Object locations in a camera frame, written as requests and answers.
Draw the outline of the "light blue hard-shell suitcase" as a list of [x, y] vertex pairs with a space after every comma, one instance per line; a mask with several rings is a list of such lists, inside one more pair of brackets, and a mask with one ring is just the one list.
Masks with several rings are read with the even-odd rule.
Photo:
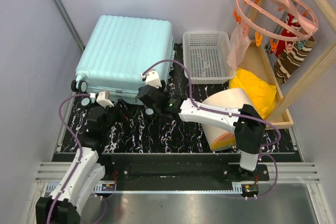
[[167, 20], [101, 15], [76, 67], [71, 89], [108, 90], [110, 100], [142, 105], [137, 94], [141, 74], [154, 69], [168, 81], [174, 58], [172, 24]]

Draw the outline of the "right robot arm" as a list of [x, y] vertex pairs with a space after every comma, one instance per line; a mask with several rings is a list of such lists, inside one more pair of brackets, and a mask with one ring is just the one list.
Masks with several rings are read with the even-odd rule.
[[145, 85], [139, 88], [138, 99], [163, 118], [200, 123], [212, 150], [226, 148], [233, 140], [240, 150], [239, 176], [244, 180], [256, 176], [266, 123], [244, 89], [227, 89], [203, 102], [196, 102], [192, 98], [170, 95], [162, 88]]

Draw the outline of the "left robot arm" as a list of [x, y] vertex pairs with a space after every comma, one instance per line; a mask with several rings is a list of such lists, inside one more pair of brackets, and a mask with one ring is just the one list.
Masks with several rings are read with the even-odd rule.
[[76, 155], [61, 182], [35, 206], [37, 223], [80, 223], [86, 201], [100, 180], [117, 180], [111, 157], [102, 152], [112, 126], [128, 122], [127, 103], [118, 99], [111, 106], [96, 105], [88, 110], [86, 131]]

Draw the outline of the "black marble pattern mat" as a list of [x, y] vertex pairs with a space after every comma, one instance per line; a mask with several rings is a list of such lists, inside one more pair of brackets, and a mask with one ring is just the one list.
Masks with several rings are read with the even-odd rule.
[[[171, 66], [167, 87], [176, 94], [189, 96], [188, 80], [180, 66]], [[198, 84], [193, 86], [193, 97], [203, 101], [210, 95], [228, 89], [225, 84]], [[71, 108], [68, 126], [78, 139], [83, 139], [87, 125], [87, 109], [80, 107], [81, 98], [76, 98]], [[149, 118], [142, 106], [128, 105], [131, 119], [129, 123], [115, 123], [110, 132], [104, 153], [214, 153], [211, 151], [200, 124]], [[281, 140], [276, 145], [267, 146], [264, 152], [298, 155], [298, 148], [288, 129], [280, 130]], [[76, 152], [77, 143], [66, 131], [56, 148], [56, 153]]]

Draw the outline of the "white perforated plastic basket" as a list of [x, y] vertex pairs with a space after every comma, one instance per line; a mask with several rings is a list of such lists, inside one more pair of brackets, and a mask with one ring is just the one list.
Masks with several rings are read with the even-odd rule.
[[223, 31], [187, 31], [183, 34], [183, 63], [192, 84], [224, 84], [236, 71], [227, 64], [229, 36]]

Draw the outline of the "translucent pink plastic bag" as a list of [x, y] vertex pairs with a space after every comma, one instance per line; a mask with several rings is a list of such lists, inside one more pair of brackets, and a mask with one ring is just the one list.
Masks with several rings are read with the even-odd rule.
[[244, 32], [243, 24], [237, 25], [230, 37], [230, 49], [227, 64], [234, 70], [242, 63], [245, 53], [251, 43], [250, 38]]

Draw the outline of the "yellow cloth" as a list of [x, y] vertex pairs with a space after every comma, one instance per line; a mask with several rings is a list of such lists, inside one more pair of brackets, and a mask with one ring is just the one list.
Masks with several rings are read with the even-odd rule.
[[259, 115], [265, 119], [275, 107], [277, 88], [248, 70], [239, 68], [229, 82], [229, 88], [241, 88], [250, 98]]

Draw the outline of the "brown striped cloth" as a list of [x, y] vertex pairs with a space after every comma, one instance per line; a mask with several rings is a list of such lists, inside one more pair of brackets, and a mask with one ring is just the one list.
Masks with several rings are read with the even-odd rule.
[[300, 67], [306, 56], [314, 47], [316, 41], [310, 37], [304, 42], [295, 43], [291, 52], [285, 49], [280, 53], [274, 64], [274, 74], [279, 85], [288, 81], [290, 76]]

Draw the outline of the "pink round clip hanger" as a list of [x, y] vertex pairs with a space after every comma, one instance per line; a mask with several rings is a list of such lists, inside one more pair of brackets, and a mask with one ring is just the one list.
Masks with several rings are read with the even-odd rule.
[[290, 52], [318, 30], [316, 15], [301, 0], [236, 0], [234, 17], [246, 35], [255, 33], [258, 46], [268, 37], [272, 51], [283, 47]]

